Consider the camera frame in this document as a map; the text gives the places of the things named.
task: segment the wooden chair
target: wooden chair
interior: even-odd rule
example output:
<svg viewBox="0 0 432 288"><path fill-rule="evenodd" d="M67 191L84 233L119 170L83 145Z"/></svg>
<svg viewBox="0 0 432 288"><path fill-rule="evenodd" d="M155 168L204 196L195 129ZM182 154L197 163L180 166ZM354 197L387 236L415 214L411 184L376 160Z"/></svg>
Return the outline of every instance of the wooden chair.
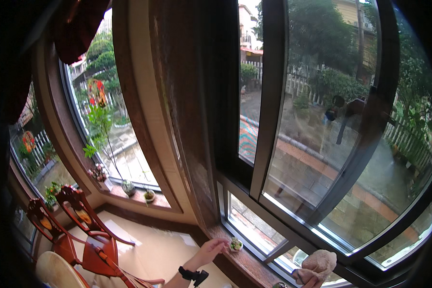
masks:
<svg viewBox="0 0 432 288"><path fill-rule="evenodd" d="M27 217L30 222L53 243L53 251L60 255L69 264L81 264L75 253L74 243L76 240L81 243L84 241L72 236L61 224L54 218L42 199L30 199L27 209Z"/></svg>
<svg viewBox="0 0 432 288"><path fill-rule="evenodd" d="M145 288L155 288L155 287L161 287L163 284L165 284L164 279L155 279L155 280L142 280L138 277L135 277L125 271L123 271L118 267L116 263L114 263L109 257L104 253L104 251L96 247L95 252L99 256L100 259L102 259L116 274L116 277L119 277L125 284L128 286L128 288L136 288L136 287L145 287Z"/></svg>
<svg viewBox="0 0 432 288"><path fill-rule="evenodd" d="M81 266L95 274L115 277L115 271L99 258L94 249L100 247L105 251L109 258L117 264L118 251L115 240L129 245L135 244L125 241L113 234L96 215L86 200L85 193L81 190L75 190L72 186L63 186L61 187L61 191L59 191L55 196L59 205L66 214L88 235L85 249L83 250L83 263ZM70 212L66 203L71 205L75 214L80 217L82 222L85 222L86 227L73 213Z"/></svg>
<svg viewBox="0 0 432 288"><path fill-rule="evenodd" d="M80 227L80 229L87 233L88 236L99 235L98 232L105 232L117 241L132 246L135 245L134 242L121 239L104 225L104 223L101 221L101 219L99 219L98 215L96 215L86 200L85 193L83 193L83 191L75 190L72 186L63 186L61 191L56 194L56 200L58 201L61 208L66 212L66 214L77 224L78 227ZM66 203L70 203L71 207L75 211L75 214L80 217L82 222L85 222L87 227L85 227L79 221L79 219L70 212Z"/></svg>
<svg viewBox="0 0 432 288"><path fill-rule="evenodd" d="M83 283L83 285L85 285L85 288L91 288L91 286L88 284L88 282L86 282L85 278L83 278L83 276L77 271L77 269L73 269L75 274L77 274L77 276L80 278L80 281Z"/></svg>

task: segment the chair seat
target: chair seat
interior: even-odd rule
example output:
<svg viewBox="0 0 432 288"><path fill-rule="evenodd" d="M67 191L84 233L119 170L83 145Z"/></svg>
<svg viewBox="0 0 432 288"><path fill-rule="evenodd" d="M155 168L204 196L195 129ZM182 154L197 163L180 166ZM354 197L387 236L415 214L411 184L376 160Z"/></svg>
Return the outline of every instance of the chair seat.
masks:
<svg viewBox="0 0 432 288"><path fill-rule="evenodd" d="M70 265L74 266L79 263L76 258L74 243L67 235L63 235L53 245L53 251L64 258Z"/></svg>
<svg viewBox="0 0 432 288"><path fill-rule="evenodd" d="M96 253L96 247L100 247L104 253L118 265L117 243L109 234L101 231L92 231L91 236L86 239L83 251L82 267L95 274L107 277L116 277L115 271L109 267Z"/></svg>

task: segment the wrist strap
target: wrist strap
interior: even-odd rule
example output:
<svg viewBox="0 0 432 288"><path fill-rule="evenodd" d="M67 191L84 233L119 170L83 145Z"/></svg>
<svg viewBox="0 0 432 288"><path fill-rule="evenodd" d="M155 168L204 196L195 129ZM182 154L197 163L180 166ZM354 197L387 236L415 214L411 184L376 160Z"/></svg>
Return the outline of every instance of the wrist strap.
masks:
<svg viewBox="0 0 432 288"><path fill-rule="evenodd" d="M200 285L208 277L208 272L206 272L205 270L202 270L202 272L191 272L189 270L185 270L181 266L179 267L178 271L182 275L182 278L186 280L194 280L195 283L193 285L195 287Z"/></svg>
<svg viewBox="0 0 432 288"><path fill-rule="evenodd" d="M182 268L182 266L179 267L178 271L182 275L182 278L184 278L186 280L196 280L198 278L198 276L200 275L200 272L198 272L198 271L191 272L189 270L185 270L184 268Z"/></svg>

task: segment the glass pane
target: glass pane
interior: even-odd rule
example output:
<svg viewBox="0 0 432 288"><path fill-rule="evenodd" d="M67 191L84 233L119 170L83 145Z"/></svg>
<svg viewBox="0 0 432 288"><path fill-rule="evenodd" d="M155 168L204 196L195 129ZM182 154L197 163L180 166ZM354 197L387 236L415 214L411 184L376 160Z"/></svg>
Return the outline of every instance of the glass pane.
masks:
<svg viewBox="0 0 432 288"><path fill-rule="evenodd" d="M361 115L347 112L368 98L377 35L375 25L362 25L359 39L354 1L288 0L287 10L283 111L264 193L307 219L357 143ZM376 13L370 4L364 10Z"/></svg>
<svg viewBox="0 0 432 288"><path fill-rule="evenodd" d="M46 134L34 91L32 82L19 120L9 126L10 142L25 176L40 195L45 196L45 188L50 187L52 182L75 185L75 180L59 159Z"/></svg>
<svg viewBox="0 0 432 288"><path fill-rule="evenodd" d="M34 235L35 226L27 218L26 213L21 208L16 208L13 219L13 224L16 228L22 232L22 234L29 240L32 241Z"/></svg>
<svg viewBox="0 0 432 288"><path fill-rule="evenodd" d="M32 250L32 245L29 242L27 242L26 239L24 239L24 237L21 234L19 234L15 228L12 229L12 233L14 238L19 243L21 249L27 252L30 252Z"/></svg>
<svg viewBox="0 0 432 288"><path fill-rule="evenodd" d="M85 127L88 144L96 147L109 175L160 190L139 146L123 100L112 41L112 9L104 14L88 51L67 69L75 110ZM109 121L105 126L97 121L100 118L93 117L97 115L96 111L107 114Z"/></svg>
<svg viewBox="0 0 432 288"><path fill-rule="evenodd" d="M229 193L229 222L266 255L285 238Z"/></svg>
<svg viewBox="0 0 432 288"><path fill-rule="evenodd" d="M274 259L274 263L283 268L288 273L292 273L295 269L300 269L302 262L306 259L308 255L294 246L288 252ZM327 280L323 283L323 287L332 284L344 283L347 282L345 279L341 278L339 275L335 273L331 273Z"/></svg>
<svg viewBox="0 0 432 288"><path fill-rule="evenodd" d="M322 221L354 247L394 222L432 176L432 71L414 32L395 11L401 55L391 122L357 182ZM418 239L427 227L412 230L412 239ZM387 248L377 258L385 261L391 256Z"/></svg>
<svg viewBox="0 0 432 288"><path fill-rule="evenodd" d="M262 3L239 1L240 134L239 157L254 163L263 78Z"/></svg>
<svg viewBox="0 0 432 288"><path fill-rule="evenodd" d="M396 264L398 260L421 245L432 232L432 203L402 234L379 250L370 254L383 267Z"/></svg>

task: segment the hanging lantern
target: hanging lantern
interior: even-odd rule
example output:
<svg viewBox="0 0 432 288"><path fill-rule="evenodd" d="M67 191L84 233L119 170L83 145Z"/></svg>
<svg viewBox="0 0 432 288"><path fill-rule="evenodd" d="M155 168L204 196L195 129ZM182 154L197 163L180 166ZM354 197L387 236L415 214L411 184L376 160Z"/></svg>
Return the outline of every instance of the hanging lantern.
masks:
<svg viewBox="0 0 432 288"><path fill-rule="evenodd" d="M88 91L90 95L90 103L99 105L99 107L106 106L106 97L104 92L104 84L98 79L90 79L88 81Z"/></svg>
<svg viewBox="0 0 432 288"><path fill-rule="evenodd" d="M30 131L24 132L23 144L26 147L28 153L30 153L32 149L35 148L35 138L34 135L32 135L32 132Z"/></svg>

